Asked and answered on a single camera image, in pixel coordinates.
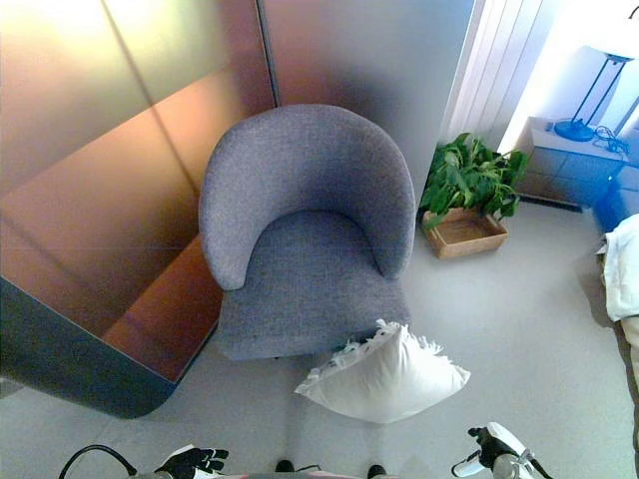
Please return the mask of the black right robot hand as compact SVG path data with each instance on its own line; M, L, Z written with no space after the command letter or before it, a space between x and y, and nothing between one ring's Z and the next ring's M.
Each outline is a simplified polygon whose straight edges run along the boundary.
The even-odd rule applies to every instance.
M465 478L489 470L493 478L533 478L529 450L507 428L497 422L467 431L479 448L466 459L454 464L454 477Z

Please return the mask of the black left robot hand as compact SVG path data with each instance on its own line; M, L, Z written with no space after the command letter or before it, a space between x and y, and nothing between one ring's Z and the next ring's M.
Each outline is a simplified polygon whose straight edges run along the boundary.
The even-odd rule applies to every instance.
M226 449L190 445L175 451L155 473L163 478L216 478L228 457Z

